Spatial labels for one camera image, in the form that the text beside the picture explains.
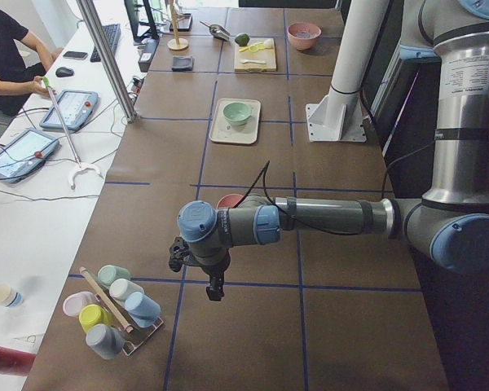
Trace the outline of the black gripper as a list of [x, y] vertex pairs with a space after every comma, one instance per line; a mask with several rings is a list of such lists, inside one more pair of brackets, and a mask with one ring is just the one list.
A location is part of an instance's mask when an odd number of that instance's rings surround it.
[[179, 272], [183, 266], [200, 267], [209, 276], [209, 286], [206, 288], [209, 300], [221, 301], [224, 298], [224, 273], [230, 265], [227, 248], [210, 248], [176, 237], [169, 252], [169, 268], [173, 272]]

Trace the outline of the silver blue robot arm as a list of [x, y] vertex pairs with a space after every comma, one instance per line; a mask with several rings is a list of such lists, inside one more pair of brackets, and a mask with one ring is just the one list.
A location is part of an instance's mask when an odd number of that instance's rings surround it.
[[169, 266], [202, 269], [212, 301], [223, 298], [235, 246], [270, 244], [281, 231], [382, 234], [405, 239], [447, 270], [489, 267], [489, 1], [407, 1], [402, 59], [439, 57], [431, 188], [418, 199], [313, 200], [244, 195], [233, 208], [196, 200], [178, 213]]

